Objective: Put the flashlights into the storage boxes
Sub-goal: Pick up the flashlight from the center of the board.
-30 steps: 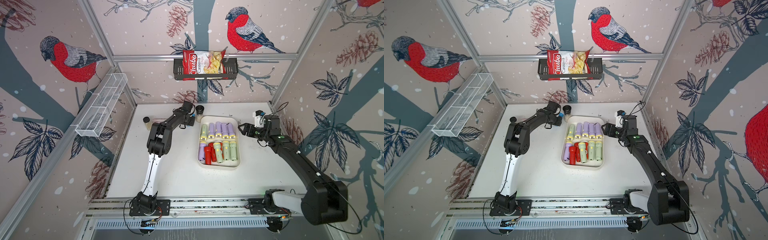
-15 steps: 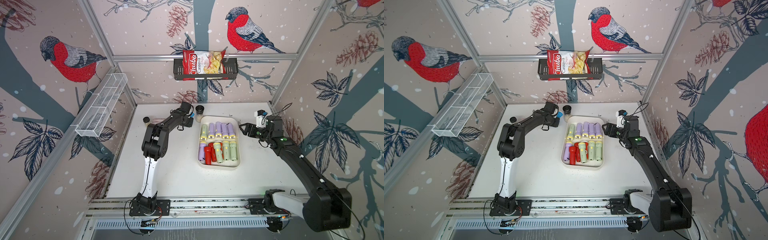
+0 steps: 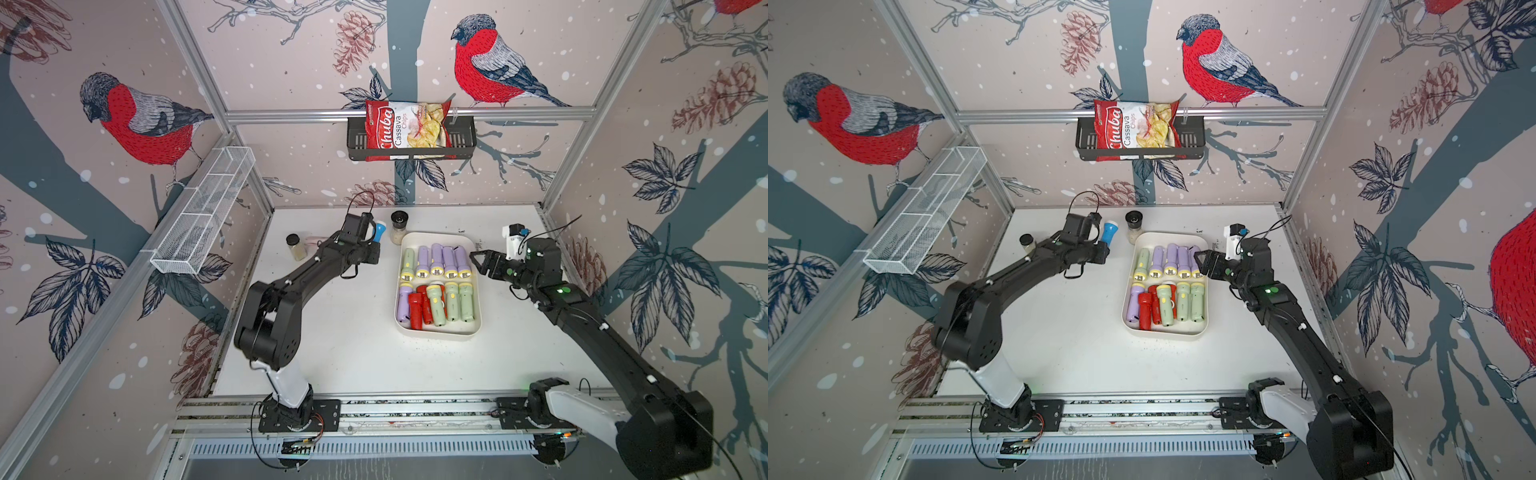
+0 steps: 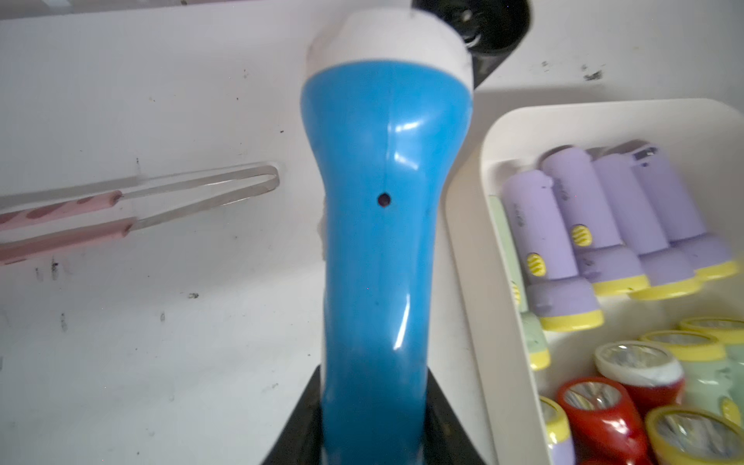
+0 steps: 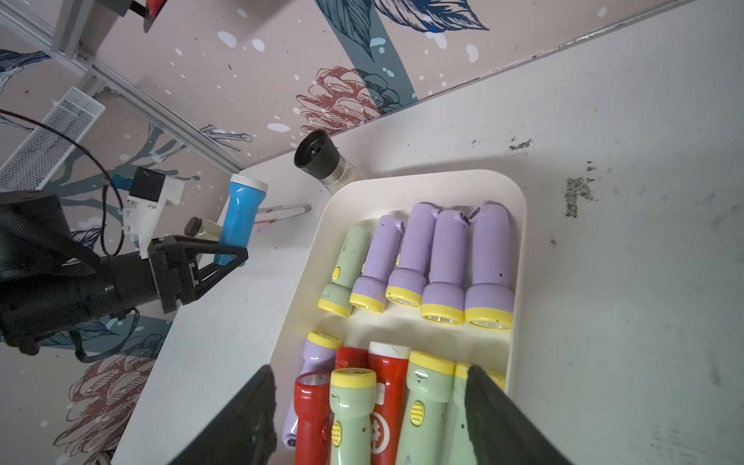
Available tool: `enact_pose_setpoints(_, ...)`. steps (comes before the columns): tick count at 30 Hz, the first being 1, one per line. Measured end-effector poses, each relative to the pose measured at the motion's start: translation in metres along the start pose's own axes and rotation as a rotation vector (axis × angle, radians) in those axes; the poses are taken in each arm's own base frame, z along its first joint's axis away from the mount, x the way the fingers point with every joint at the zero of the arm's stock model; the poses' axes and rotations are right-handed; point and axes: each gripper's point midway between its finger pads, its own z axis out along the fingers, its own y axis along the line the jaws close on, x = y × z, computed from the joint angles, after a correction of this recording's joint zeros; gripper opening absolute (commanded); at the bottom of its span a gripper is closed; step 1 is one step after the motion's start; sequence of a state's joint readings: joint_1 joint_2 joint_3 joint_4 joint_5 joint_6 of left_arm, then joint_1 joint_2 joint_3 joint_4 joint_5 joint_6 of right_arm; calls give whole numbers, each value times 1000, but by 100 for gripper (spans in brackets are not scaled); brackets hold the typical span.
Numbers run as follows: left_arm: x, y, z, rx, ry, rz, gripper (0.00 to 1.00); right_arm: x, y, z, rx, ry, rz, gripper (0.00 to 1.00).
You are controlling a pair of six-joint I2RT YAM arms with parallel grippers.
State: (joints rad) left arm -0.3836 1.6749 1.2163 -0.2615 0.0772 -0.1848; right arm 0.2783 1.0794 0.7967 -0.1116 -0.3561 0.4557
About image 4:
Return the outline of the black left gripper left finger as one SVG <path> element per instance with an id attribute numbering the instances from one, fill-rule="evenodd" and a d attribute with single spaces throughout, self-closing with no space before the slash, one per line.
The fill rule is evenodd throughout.
<path id="1" fill-rule="evenodd" d="M 321 366 L 318 365 L 263 465 L 320 465 L 322 447 Z"/>

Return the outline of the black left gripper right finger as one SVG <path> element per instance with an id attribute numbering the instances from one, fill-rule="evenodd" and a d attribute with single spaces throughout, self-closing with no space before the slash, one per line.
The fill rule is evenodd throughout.
<path id="1" fill-rule="evenodd" d="M 428 370 L 426 387 L 424 463 L 427 465 L 486 464 L 431 370 Z"/>

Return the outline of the large purple flashlight yellow rim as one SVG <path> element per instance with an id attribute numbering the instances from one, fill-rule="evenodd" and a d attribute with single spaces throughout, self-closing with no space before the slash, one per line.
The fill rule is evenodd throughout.
<path id="1" fill-rule="evenodd" d="M 540 396 L 546 443 L 553 465 L 576 465 L 575 445 L 568 417 L 554 400 Z"/>

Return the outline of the small pale green flashlight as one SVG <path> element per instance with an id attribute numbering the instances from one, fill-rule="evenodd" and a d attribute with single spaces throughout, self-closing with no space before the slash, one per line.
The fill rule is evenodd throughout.
<path id="1" fill-rule="evenodd" d="M 522 334 L 529 356 L 530 368 L 533 371 L 541 371 L 550 366 L 551 356 L 541 323 L 538 317 L 529 310 L 517 248 L 515 248 L 506 211 L 497 196 L 489 196 L 487 203 L 492 225 L 498 236 L 507 279 L 510 283 L 513 306 L 521 317 Z"/>

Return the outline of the small purple flashlight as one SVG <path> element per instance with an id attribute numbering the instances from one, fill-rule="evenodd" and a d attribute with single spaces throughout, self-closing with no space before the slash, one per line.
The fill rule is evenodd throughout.
<path id="1" fill-rule="evenodd" d="M 528 284 L 530 309 L 546 331 L 596 329 L 605 317 L 577 260 L 555 199 L 553 180 L 541 170 L 511 176 L 503 185 L 517 256 Z"/>

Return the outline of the small red flashlight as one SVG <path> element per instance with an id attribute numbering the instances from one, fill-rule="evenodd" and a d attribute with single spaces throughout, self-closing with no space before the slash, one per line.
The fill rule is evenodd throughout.
<path id="1" fill-rule="evenodd" d="M 681 405 L 685 374 L 680 361 L 660 344 L 638 340 L 617 341 L 594 352 L 597 371 L 629 393 L 639 414 Z"/>

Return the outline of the medium green flashlight yellow rim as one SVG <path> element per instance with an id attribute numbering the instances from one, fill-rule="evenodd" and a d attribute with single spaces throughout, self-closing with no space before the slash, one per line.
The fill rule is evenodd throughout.
<path id="1" fill-rule="evenodd" d="M 743 429 L 698 408 L 653 409 L 644 424 L 659 464 L 743 464 Z"/>

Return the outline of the short purple flashlight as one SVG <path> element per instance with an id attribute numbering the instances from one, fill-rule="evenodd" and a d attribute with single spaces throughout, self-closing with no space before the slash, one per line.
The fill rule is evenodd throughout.
<path id="1" fill-rule="evenodd" d="M 553 180 L 577 268 L 595 294 L 619 296 L 647 289 L 648 277 L 620 236 L 592 157 L 568 146 L 546 156 L 541 170 Z"/>

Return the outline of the purple flashlight with yellow button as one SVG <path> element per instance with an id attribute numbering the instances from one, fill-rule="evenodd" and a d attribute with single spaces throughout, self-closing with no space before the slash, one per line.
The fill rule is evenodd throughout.
<path id="1" fill-rule="evenodd" d="M 670 245 L 682 251 L 697 277 L 721 280 L 740 272 L 730 246 L 712 234 L 682 176 L 661 147 L 647 143 L 626 153 Z"/>

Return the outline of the large red flashlight white logo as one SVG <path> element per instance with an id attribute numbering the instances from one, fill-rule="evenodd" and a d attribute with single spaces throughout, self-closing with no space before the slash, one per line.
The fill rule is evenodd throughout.
<path id="1" fill-rule="evenodd" d="M 596 457 L 591 459 L 586 459 L 581 462 L 580 465 L 626 465 L 627 463 L 623 463 L 619 460 L 611 460 L 604 457 Z"/>

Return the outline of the large pale green flashlight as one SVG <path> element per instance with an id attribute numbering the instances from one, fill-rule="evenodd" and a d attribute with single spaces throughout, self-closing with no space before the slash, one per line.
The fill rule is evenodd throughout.
<path id="1" fill-rule="evenodd" d="M 742 425 L 739 407 L 732 398 L 732 366 L 718 338 L 696 331 L 651 331 L 639 340 L 661 345 L 680 362 L 685 376 L 684 405 Z"/>

